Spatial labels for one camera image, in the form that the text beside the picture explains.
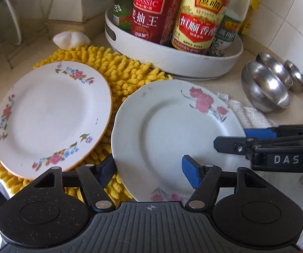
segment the metal screw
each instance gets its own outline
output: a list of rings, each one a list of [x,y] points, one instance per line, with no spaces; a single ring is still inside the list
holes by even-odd
[[[191,201],[188,204],[192,209],[201,209],[203,207],[205,207],[204,202],[202,201]]]
[[[99,201],[95,204],[95,206],[99,209],[107,209],[112,206],[112,203],[110,201]]]

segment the white rotating tray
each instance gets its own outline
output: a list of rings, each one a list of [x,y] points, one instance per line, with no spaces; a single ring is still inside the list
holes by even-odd
[[[135,37],[114,25],[112,18],[112,8],[109,8],[106,11],[105,35],[115,50],[143,64],[151,62],[165,72],[182,76],[181,79],[218,78],[228,73],[243,53],[243,43],[238,35],[225,57],[212,57],[180,51]]]

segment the yellow chenille mat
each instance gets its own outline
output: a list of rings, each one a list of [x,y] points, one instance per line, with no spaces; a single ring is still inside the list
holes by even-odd
[[[98,70],[108,81],[112,90],[113,112],[110,124],[101,142],[95,147],[92,153],[83,160],[75,169],[85,164],[99,164],[109,155],[111,150],[110,137],[113,129],[115,115],[122,102],[141,86],[166,79],[172,79],[170,75],[165,76],[159,68],[151,69],[151,63],[140,64],[138,60],[126,58],[117,52],[111,53],[111,49],[94,46],[79,46],[70,50],[58,50],[47,59],[37,63],[34,69],[49,63],[58,61],[74,61],[84,63]],[[11,189],[12,194],[16,194],[30,181],[16,177],[9,173],[0,163],[0,179],[6,187]],[[105,188],[107,194],[117,205],[121,201],[131,199],[127,189],[122,184],[119,174],[115,174]],[[82,200],[78,188],[67,187],[65,192]]]

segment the floral plate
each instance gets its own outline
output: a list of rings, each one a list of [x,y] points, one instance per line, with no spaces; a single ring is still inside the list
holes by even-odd
[[[77,165],[102,138],[112,111],[105,78],[77,62],[44,65],[21,78],[0,105],[0,161],[35,179]]]
[[[153,82],[122,104],[112,132],[112,153],[121,179],[137,201],[182,201],[193,189],[181,161],[225,171],[249,167],[244,156],[218,153],[217,136],[245,137],[235,114],[205,88],[180,80]],[[224,197],[230,189],[221,191]]]

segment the metal bowl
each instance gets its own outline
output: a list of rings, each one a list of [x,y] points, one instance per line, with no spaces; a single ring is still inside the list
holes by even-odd
[[[303,74],[292,62],[286,61],[284,67],[290,73],[293,79],[293,85],[290,87],[290,90],[294,93],[303,92]]]
[[[283,82],[287,89],[293,85],[293,80],[289,72],[270,54],[259,52],[256,61],[267,66]]]
[[[284,84],[258,62],[245,65],[241,85],[248,100],[264,113],[281,113],[290,106],[290,96]]]

